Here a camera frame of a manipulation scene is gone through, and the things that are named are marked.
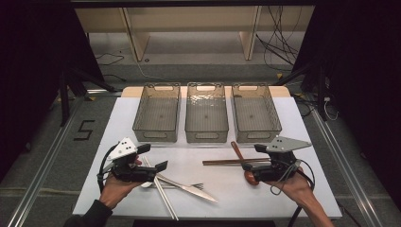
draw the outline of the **white table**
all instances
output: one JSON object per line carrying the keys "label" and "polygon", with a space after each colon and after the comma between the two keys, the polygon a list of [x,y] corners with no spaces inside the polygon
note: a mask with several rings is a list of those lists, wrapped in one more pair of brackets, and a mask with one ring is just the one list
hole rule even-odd
{"label": "white table", "polygon": [[[310,141],[304,122],[292,97],[274,97],[276,111],[283,127],[281,136]],[[131,129],[139,97],[120,97],[115,102],[112,115],[99,145],[96,157],[82,187],[73,214],[83,215],[99,198],[96,182],[101,160],[107,150],[123,137],[129,137],[135,144]],[[150,152],[142,154],[155,165],[168,160],[166,177],[185,184],[203,183],[204,191],[218,200],[218,203],[204,200],[179,189],[166,189],[165,192],[179,219],[277,219],[290,218],[297,205],[284,193],[271,194],[270,187],[264,183],[251,186],[243,177],[241,166],[203,166],[203,160],[237,159],[230,142],[235,140],[231,102],[227,100],[229,133],[225,144],[187,144],[184,134],[185,101],[182,100],[179,121],[179,139],[172,144],[152,144]],[[245,158],[268,157],[257,153],[252,145],[239,148]],[[340,218],[341,212],[313,147],[294,150],[297,158],[310,164],[316,177],[315,195],[330,218]],[[304,166],[305,173],[311,176]],[[113,215],[124,218],[162,218],[171,219],[170,214],[157,189],[135,188],[113,210]]]}

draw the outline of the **knife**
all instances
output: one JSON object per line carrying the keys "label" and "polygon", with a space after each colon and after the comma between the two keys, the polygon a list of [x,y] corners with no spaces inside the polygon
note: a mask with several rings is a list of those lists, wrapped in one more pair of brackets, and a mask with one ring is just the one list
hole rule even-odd
{"label": "knife", "polygon": [[163,176],[163,175],[160,174],[160,173],[157,173],[157,174],[156,174],[156,177],[157,177],[158,179],[164,181],[164,182],[171,183],[171,184],[173,184],[173,185],[179,187],[180,189],[182,189],[182,190],[184,190],[184,191],[187,191],[187,192],[189,192],[189,193],[192,193],[192,194],[194,194],[194,195],[197,195],[197,196],[202,197],[202,198],[204,198],[204,199],[207,199],[207,200],[209,200],[209,201],[217,202],[217,201],[216,201],[213,197],[211,197],[209,194],[207,194],[207,193],[201,191],[200,189],[196,188],[195,186],[187,186],[187,185],[183,185],[183,184],[180,184],[180,183],[176,183],[176,182],[174,182],[174,181],[171,181],[169,178]]}

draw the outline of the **brown handle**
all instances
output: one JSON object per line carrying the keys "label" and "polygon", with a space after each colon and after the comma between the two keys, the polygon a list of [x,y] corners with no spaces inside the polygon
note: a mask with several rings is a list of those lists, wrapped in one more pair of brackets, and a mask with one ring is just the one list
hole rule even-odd
{"label": "brown handle", "polygon": [[233,149],[234,149],[236,155],[238,156],[238,158],[239,158],[241,161],[244,161],[244,157],[242,157],[241,151],[239,151],[239,148],[238,148],[238,146],[236,145],[236,142],[235,142],[235,141],[232,141],[232,142],[231,142],[231,146],[233,147]]}
{"label": "brown handle", "polygon": [[[244,162],[244,157],[242,157],[241,151],[239,151],[239,148],[238,148],[238,146],[236,145],[236,142],[235,142],[235,141],[232,141],[232,142],[231,142],[231,146],[233,147],[233,149],[234,149],[236,155],[238,156],[239,160],[241,160],[242,162]],[[245,176],[245,180],[247,180],[247,182],[248,182],[250,185],[258,185],[258,184],[259,184],[259,182],[257,182],[257,181],[254,179],[254,176],[253,176],[253,174],[252,174],[250,171],[244,171],[244,176]]]}

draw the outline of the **clear plastic bin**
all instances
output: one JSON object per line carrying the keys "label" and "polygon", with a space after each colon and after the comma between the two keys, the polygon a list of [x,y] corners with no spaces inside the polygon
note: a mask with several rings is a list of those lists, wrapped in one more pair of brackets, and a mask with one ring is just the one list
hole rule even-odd
{"label": "clear plastic bin", "polygon": [[235,137],[238,143],[269,143],[281,124],[265,83],[238,83],[232,87]]}
{"label": "clear plastic bin", "polygon": [[188,143],[225,143],[227,106],[222,83],[188,83],[185,134]]}
{"label": "clear plastic bin", "polygon": [[132,126],[136,139],[176,142],[180,102],[180,83],[146,84]]}

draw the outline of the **fork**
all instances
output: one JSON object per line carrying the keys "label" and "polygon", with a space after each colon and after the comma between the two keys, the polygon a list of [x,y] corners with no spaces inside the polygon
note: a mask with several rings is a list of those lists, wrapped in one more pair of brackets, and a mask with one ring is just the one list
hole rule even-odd
{"label": "fork", "polygon": [[[191,184],[191,186],[197,187],[200,190],[203,189],[203,183],[193,183],[193,184]],[[149,187],[156,188],[156,185],[152,184]],[[171,184],[162,184],[162,188],[178,188],[178,187],[174,186],[174,185],[171,185]]]}

